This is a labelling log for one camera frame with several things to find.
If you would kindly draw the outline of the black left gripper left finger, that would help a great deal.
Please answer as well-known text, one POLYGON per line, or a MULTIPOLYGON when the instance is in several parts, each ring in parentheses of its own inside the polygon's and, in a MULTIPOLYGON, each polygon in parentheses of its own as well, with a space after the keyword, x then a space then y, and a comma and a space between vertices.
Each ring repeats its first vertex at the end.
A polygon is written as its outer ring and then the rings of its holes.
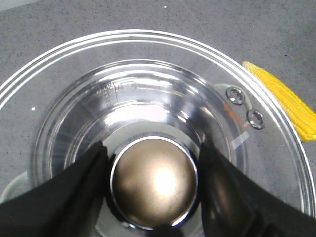
POLYGON ((2 237, 89 237, 102 207, 107 148, 93 144, 72 165, 0 206, 2 237))

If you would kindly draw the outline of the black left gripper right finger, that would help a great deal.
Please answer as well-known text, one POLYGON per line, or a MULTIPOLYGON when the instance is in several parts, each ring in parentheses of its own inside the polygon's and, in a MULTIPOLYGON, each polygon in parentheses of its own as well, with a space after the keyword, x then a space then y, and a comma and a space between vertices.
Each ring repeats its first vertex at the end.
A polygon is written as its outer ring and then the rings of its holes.
POLYGON ((207 237, 314 237, 316 220, 271 195, 231 164, 207 135, 198 158, 207 237))

